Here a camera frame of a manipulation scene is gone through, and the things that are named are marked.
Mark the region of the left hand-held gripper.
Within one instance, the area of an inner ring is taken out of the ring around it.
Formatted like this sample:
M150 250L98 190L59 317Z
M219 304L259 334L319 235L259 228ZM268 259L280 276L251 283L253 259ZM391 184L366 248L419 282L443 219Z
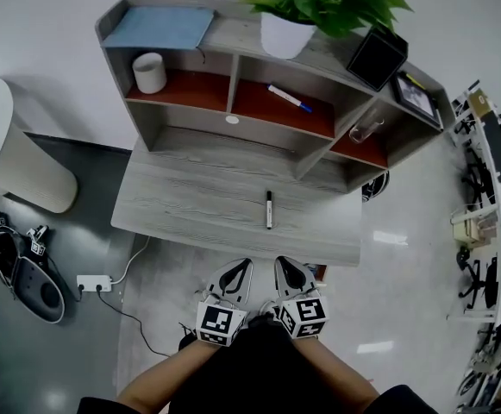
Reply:
M197 306L196 336L203 342L229 347L247 321L243 306L248 300L254 264L251 259L232 260L210 277Z

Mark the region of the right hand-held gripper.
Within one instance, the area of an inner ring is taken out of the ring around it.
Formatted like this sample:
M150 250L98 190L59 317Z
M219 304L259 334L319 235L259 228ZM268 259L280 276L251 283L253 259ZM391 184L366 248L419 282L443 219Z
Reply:
M274 273L280 296L299 295L316 288L312 271L290 257L277 257ZM317 293L311 297L282 301L279 309L279 321L292 340L318 337L329 321L327 299Z

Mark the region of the person's right forearm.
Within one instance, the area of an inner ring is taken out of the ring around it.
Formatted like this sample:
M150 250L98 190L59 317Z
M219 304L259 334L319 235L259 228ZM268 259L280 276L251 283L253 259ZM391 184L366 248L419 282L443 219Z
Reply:
M364 414L379 397L369 380L338 358L317 338L293 341L295 348L318 371L334 395L353 414Z

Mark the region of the wooden shelf unit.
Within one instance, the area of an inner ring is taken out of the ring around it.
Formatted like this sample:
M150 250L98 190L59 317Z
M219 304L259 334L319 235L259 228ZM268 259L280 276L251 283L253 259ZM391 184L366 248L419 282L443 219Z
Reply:
M104 39L126 12L140 6L212 9L214 19L197 49L105 47ZM347 193L454 125L442 85L412 64L402 68L435 100L442 130L400 105L391 85L376 92L347 70L361 43L359 35L337 41L315 34L297 57L282 60L264 51L259 17L235 0L120 0L97 21L96 31L130 119L148 146L167 128L251 141L289 153L297 179L323 162L331 164ZM159 53L164 60L166 86L154 94L139 91L132 70L144 53ZM271 93L268 85L303 101L312 112ZM349 131L371 108L379 109L385 124L356 144ZM226 116L240 121L229 124Z

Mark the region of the black office chair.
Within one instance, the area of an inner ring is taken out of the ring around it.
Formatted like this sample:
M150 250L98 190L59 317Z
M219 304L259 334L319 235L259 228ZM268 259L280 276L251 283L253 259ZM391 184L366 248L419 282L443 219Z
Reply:
M485 306L490 310L495 306L498 298L498 258L496 256L492 257L491 262L486 265L485 277L482 277L480 259L476 259L473 261L473 264L470 264L470 257L470 250L461 246L456 255L456 262L462 272L469 273L471 283L465 291L458 293L458 298L463 299L472 294L471 301L466 305L467 310L472 310L476 304L479 292L482 291Z

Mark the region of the white office desk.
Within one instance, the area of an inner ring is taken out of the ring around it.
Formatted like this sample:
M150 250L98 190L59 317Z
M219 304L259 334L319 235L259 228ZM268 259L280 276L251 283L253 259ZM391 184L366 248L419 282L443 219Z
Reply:
M468 158L462 182L473 192L464 209L450 218L454 239L470 250L469 263L480 259L481 276L492 257L498 258L498 298L488 310L480 291L472 310L466 305L472 294L461 299L462 320L501 325L501 112L481 89L480 83L469 86L452 106L457 123L453 137Z

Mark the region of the person's black trousers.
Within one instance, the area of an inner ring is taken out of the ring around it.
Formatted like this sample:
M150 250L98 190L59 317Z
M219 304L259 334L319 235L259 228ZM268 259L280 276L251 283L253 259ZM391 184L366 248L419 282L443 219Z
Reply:
M172 396L169 414L357 414L264 317L219 348Z

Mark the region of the black and white helmet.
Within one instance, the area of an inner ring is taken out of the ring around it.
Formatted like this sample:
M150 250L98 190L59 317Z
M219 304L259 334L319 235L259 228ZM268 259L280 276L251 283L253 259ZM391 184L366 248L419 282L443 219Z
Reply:
M390 182L390 172L385 171L372 181L364 184L361 187L362 202L366 203L371 199L380 195L389 185L389 182Z

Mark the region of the person's black top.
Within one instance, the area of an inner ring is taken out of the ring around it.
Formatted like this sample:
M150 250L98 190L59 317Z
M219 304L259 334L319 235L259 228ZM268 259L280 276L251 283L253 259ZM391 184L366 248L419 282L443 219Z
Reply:
M76 414L140 414L116 401L84 397ZM408 386L399 385L380 394L363 414L438 414Z

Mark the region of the clear drinking glass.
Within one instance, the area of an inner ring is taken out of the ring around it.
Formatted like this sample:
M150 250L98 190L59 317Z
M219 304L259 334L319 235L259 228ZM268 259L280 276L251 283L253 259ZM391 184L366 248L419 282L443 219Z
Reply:
M352 142L361 144L384 124L385 119L379 113L379 109L371 108L350 129L349 138Z

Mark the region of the blue-capped white marker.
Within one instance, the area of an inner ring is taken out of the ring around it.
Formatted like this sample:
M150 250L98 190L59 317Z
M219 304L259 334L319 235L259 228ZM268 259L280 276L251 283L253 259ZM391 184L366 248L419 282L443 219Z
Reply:
M267 89L276 96L283 98L285 101L296 105L298 108L308 113L312 112L312 108L310 106L306 105L303 101L297 99L296 97L290 95L288 92L283 91L274 85L268 85Z

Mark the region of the white cylindrical cup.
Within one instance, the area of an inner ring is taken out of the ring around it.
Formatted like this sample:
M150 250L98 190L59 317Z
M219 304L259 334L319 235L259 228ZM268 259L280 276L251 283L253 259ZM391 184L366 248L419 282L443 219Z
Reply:
M154 94L165 88L167 77L163 57L159 53L144 53L132 64L137 88L143 94Z

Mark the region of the green plant in white pot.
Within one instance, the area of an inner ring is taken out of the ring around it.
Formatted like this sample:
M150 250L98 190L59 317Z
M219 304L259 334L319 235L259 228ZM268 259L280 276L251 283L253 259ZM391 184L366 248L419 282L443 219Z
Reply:
M260 42L272 57L297 57L313 35L341 39L366 26L394 32L395 9L411 12L405 0L243 0L260 15Z

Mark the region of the black picture frame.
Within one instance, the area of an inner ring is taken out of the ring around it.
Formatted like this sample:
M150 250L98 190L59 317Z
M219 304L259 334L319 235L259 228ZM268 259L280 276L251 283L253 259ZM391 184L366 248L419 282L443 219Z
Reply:
M398 103L413 112L434 128L442 130L435 100L430 94L412 81L406 73L397 72L391 78L391 88Z

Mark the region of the white round pedestal table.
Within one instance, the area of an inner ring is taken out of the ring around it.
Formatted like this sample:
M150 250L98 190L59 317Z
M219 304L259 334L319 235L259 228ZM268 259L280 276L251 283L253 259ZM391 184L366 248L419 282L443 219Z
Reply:
M78 195L74 174L36 145L14 123L14 99L0 79L0 195L20 199L61 214Z

